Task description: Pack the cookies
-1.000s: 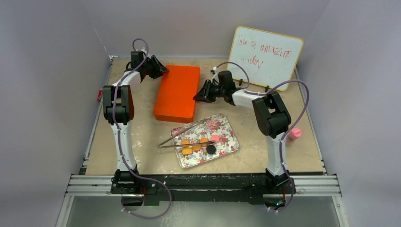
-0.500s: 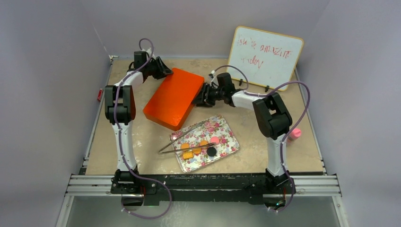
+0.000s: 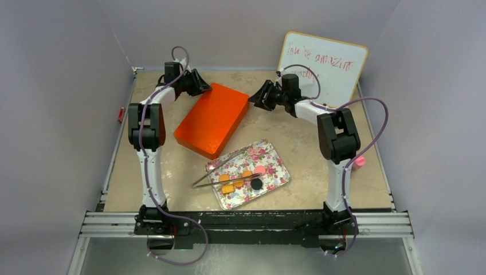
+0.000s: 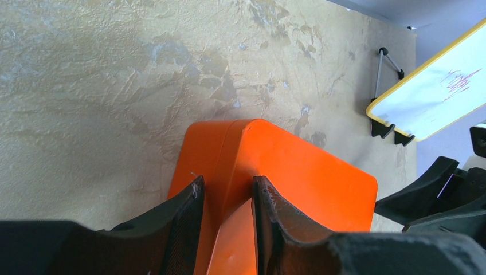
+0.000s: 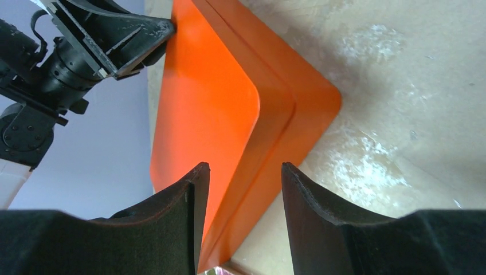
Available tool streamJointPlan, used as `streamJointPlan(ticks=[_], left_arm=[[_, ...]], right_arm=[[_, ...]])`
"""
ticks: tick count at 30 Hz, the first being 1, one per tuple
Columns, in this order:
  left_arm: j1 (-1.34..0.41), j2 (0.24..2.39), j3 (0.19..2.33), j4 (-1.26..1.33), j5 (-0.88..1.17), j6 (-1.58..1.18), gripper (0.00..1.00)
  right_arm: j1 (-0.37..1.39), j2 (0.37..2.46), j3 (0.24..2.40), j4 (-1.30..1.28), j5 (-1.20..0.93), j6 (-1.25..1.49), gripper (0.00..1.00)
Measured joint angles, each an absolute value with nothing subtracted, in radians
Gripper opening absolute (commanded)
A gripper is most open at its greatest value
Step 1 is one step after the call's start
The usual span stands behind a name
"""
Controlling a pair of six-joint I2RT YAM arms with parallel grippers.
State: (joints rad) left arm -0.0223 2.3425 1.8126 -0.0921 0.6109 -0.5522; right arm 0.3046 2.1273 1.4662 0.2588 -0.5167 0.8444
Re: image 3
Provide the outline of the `orange box lid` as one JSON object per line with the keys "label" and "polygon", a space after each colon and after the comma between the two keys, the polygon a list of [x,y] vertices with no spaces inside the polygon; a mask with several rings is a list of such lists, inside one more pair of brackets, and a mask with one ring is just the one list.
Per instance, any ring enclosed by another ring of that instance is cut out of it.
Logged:
{"label": "orange box lid", "polygon": [[174,131],[178,144],[214,160],[249,110],[246,93],[212,83]]}

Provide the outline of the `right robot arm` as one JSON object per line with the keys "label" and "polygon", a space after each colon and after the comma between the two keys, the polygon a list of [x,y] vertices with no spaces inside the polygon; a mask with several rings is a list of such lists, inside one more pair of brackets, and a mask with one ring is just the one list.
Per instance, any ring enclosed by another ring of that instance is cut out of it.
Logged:
{"label": "right robot arm", "polygon": [[285,74],[281,84],[266,80],[262,87],[249,98],[255,107],[272,111],[284,107],[291,116],[316,125],[319,150],[328,165],[328,187],[322,217],[323,229],[336,233],[351,219],[350,187],[352,159],[360,149],[360,138],[352,112],[348,108],[333,111],[303,96],[296,74]]}

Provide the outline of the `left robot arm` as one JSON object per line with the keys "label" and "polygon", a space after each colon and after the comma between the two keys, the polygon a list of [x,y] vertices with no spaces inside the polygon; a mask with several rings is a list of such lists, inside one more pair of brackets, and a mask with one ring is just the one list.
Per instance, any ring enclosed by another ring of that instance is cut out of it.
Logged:
{"label": "left robot arm", "polygon": [[175,102],[181,93],[198,96],[210,90],[210,85],[202,80],[196,69],[189,68],[189,61],[184,58],[166,62],[164,75],[159,78],[152,94],[128,106],[128,140],[139,158],[143,185],[137,227],[164,234],[169,231],[173,219],[167,211],[160,166],[162,146],[166,141],[164,108]]}

